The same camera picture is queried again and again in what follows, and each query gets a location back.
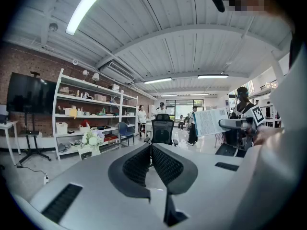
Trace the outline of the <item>white shelving unit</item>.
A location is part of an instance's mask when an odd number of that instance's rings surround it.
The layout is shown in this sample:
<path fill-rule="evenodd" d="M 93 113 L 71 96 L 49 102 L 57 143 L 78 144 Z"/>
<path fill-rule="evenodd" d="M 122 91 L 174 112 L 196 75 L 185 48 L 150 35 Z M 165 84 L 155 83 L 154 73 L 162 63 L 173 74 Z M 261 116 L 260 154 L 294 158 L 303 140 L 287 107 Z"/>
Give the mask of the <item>white shelving unit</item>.
<path fill-rule="evenodd" d="M 84 80 L 80 80 L 74 77 L 70 77 L 68 75 L 63 74 L 64 69 L 61 69 L 59 73 L 59 77 L 57 80 L 56 88 L 55 88 L 55 94 L 54 94 L 54 100 L 53 100 L 53 108 L 52 108 L 52 130 L 53 130 L 53 139 L 55 142 L 55 150 L 56 150 L 56 155 L 58 160 L 61 160 L 61 154 L 58 149 L 58 142 L 57 138 L 60 137 L 69 137 L 70 134 L 59 134 L 56 128 L 56 118 L 61 117 L 61 118 L 81 118 L 81 119 L 89 119 L 89 118 L 118 118 L 119 121 L 122 121 L 123 118 L 135 118 L 135 123 L 134 124 L 128 124 L 128 127 L 134 127 L 137 128 L 137 111 L 134 112 L 134 115 L 123 115 L 122 114 L 122 109 L 123 108 L 134 108 L 138 109 L 137 106 L 133 105 L 124 105 L 123 100 L 136 100 L 138 101 L 138 97 L 133 97 L 126 95 L 124 91 L 117 92 L 105 87 L 101 87 L 97 84 L 89 83 Z M 67 95 L 67 94 L 62 94 L 59 92 L 60 85 L 68 85 L 71 87 L 74 87 L 77 89 L 77 94 L 72 96 L 72 95 Z M 88 93 L 93 92 L 94 94 L 102 95 L 102 96 L 109 96 L 110 97 L 110 102 L 104 102 L 101 100 L 96 100 L 94 97 L 89 97 Z M 67 112 L 64 114 L 56 113 L 56 106 L 57 106 L 57 100 L 58 99 L 63 99 L 67 101 L 74 101 L 74 102 L 81 102 L 81 103 L 90 103 L 90 104 L 97 104 L 102 107 L 105 106 L 111 106 L 111 107 L 116 107 L 119 110 L 119 115 L 92 115 L 92 114 L 79 114 L 81 112 L 82 108 L 77 108 L 75 111 L 76 116 L 71 116 L 71 110 L 75 109 L 74 107 L 70 108 Z"/>

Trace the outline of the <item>ceiling air conditioner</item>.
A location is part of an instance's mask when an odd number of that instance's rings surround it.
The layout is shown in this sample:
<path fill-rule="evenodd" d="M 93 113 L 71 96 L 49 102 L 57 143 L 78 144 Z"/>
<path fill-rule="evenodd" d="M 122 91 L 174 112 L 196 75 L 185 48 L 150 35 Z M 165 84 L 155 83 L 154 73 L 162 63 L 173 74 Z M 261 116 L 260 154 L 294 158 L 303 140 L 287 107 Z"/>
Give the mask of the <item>ceiling air conditioner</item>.
<path fill-rule="evenodd" d="M 120 83 L 132 84 L 134 83 L 134 80 L 135 80 L 134 76 L 132 75 L 130 71 L 125 69 L 121 64 L 117 63 L 114 60 L 111 60 L 107 62 L 106 64 L 104 64 L 103 66 L 101 66 L 99 68 L 99 71 L 102 74 Z"/>

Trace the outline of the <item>person's right forearm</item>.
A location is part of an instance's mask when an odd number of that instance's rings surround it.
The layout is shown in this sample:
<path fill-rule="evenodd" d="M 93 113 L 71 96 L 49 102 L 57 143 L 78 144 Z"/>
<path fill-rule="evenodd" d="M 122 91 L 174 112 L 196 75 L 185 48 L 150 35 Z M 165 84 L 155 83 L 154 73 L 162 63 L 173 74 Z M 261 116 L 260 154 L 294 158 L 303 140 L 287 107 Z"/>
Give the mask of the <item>person's right forearm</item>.
<path fill-rule="evenodd" d="M 262 145 L 269 137 L 283 132 L 283 130 L 283 127 L 273 128 L 269 126 L 259 126 L 253 139 L 254 146 Z"/>

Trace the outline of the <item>white side table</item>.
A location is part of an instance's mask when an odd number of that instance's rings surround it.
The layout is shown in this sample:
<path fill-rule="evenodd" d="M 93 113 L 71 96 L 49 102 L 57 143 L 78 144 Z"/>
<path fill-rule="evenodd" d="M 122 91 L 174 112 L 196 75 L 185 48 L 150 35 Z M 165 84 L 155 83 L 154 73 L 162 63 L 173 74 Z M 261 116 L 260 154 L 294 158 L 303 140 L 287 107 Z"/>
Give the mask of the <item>white side table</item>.
<path fill-rule="evenodd" d="M 14 141 L 15 141 L 15 145 L 17 146 L 17 152 L 19 155 L 21 155 L 21 149 L 20 149 L 18 135 L 17 135 L 17 121 L 7 121 L 6 124 L 0 124 L 0 130 L 4 130 L 5 132 L 6 143 L 8 146 L 11 160 L 14 166 L 16 166 L 17 163 L 16 163 L 16 160 L 13 154 L 13 150 L 12 150 L 11 143 L 10 143 L 10 137 L 9 137 L 9 129 L 11 128 L 13 128 L 14 130 Z"/>

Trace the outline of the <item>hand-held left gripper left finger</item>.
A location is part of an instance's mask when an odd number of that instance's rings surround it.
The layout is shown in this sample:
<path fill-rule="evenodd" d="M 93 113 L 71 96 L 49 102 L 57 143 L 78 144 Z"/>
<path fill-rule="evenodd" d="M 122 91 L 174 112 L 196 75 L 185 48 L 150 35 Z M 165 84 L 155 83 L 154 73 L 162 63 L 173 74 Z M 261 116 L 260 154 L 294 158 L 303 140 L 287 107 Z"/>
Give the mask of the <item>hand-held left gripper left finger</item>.
<path fill-rule="evenodd" d="M 151 148 L 148 143 L 112 162 L 108 177 L 123 195 L 133 198 L 150 198 L 145 179 L 150 165 Z"/>

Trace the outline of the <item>blue chair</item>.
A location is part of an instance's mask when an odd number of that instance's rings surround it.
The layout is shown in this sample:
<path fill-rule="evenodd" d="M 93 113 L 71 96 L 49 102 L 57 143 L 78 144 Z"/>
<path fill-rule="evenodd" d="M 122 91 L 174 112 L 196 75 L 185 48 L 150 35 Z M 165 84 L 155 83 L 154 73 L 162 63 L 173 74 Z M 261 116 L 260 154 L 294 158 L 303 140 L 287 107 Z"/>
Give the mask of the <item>blue chair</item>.
<path fill-rule="evenodd" d="M 133 145 L 135 144 L 134 133 L 128 131 L 128 125 L 124 122 L 118 123 L 118 138 L 120 143 L 126 141 L 128 146 L 130 146 L 130 138 L 132 138 Z"/>

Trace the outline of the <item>white box with blue edge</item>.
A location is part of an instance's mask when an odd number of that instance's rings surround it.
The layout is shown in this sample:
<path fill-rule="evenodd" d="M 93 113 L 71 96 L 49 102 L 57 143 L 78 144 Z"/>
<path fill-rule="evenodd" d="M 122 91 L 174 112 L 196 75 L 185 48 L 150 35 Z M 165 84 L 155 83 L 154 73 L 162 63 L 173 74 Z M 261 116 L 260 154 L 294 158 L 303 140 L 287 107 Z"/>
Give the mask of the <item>white box with blue edge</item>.
<path fill-rule="evenodd" d="M 228 128 L 219 126 L 220 120 L 228 118 L 226 108 L 194 112 L 193 116 L 197 137 L 229 131 Z"/>

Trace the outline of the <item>purple and white flower bouquet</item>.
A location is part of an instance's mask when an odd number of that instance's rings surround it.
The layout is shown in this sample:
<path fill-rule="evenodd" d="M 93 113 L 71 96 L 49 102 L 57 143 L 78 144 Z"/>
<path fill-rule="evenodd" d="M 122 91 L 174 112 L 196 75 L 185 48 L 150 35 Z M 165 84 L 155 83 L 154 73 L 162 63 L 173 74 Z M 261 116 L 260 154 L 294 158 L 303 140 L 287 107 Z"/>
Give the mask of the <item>purple and white flower bouquet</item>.
<path fill-rule="evenodd" d="M 91 151 L 99 152 L 104 143 L 105 135 L 101 130 L 90 129 L 83 134 L 81 148 L 90 148 Z"/>

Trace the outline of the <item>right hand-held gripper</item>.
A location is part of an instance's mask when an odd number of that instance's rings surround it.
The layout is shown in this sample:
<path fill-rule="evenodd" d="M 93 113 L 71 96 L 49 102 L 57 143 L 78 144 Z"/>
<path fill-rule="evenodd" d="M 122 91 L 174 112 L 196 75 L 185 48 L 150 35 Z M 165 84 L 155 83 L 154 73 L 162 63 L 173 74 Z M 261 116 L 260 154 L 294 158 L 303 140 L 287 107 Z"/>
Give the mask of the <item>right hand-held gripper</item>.
<path fill-rule="evenodd" d="M 242 142 L 243 148 L 253 146 L 253 138 L 258 132 L 259 126 L 263 125 L 265 117 L 259 106 L 254 106 L 241 115 L 241 119 L 221 119 L 219 126 L 228 129 L 241 129 L 245 132 Z"/>

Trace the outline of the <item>black television screen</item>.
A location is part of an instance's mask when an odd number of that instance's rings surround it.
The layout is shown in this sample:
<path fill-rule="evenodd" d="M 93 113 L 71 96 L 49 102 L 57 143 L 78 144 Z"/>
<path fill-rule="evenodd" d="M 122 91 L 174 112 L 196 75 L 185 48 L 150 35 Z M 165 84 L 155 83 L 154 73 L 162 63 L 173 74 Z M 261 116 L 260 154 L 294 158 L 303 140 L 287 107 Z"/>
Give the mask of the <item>black television screen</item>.
<path fill-rule="evenodd" d="M 12 73 L 7 111 L 51 115 L 56 83 L 19 73 Z"/>

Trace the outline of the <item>ceiling light bar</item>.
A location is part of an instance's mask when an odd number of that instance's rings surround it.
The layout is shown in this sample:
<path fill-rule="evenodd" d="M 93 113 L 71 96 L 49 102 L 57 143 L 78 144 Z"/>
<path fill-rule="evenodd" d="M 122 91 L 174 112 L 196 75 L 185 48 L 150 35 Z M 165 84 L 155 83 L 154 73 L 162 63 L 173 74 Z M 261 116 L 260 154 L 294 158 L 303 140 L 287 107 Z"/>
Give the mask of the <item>ceiling light bar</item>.
<path fill-rule="evenodd" d="M 154 84 L 154 83 L 160 83 L 160 82 L 165 82 L 165 81 L 171 81 L 172 78 L 164 78 L 164 79 L 157 79 L 157 80 L 149 80 L 149 81 L 144 81 L 144 84 Z"/>
<path fill-rule="evenodd" d="M 206 74 L 198 75 L 198 79 L 226 79 L 229 76 L 227 74 Z"/>

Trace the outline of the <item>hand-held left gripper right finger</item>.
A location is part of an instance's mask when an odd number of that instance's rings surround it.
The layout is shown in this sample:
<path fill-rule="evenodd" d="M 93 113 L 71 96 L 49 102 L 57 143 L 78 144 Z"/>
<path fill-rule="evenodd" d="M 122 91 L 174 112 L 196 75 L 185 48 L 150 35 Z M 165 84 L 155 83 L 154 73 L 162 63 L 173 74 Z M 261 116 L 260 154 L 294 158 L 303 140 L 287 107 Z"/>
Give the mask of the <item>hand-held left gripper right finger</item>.
<path fill-rule="evenodd" d="M 172 195 L 186 193 L 198 176 L 198 168 L 192 161 L 158 143 L 152 144 L 152 163 Z"/>

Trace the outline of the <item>long ceiling light tube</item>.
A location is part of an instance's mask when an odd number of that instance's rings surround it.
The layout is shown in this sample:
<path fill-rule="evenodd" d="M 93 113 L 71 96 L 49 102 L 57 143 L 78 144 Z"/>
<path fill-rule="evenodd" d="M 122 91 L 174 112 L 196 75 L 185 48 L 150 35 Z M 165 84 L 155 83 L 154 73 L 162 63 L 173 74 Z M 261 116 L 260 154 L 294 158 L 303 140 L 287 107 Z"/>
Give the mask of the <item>long ceiling light tube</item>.
<path fill-rule="evenodd" d="M 82 19 L 96 1 L 97 0 L 81 0 L 79 2 L 78 6 L 76 7 L 69 20 L 65 33 L 74 36 Z"/>

